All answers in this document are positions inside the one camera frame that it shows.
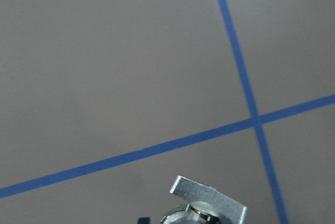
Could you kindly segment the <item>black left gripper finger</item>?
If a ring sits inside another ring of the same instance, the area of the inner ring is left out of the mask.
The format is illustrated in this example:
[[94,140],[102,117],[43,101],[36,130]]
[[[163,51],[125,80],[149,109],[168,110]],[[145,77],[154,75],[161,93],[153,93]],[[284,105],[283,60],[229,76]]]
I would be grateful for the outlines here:
[[150,217],[140,217],[137,221],[137,224],[150,224],[151,218]]

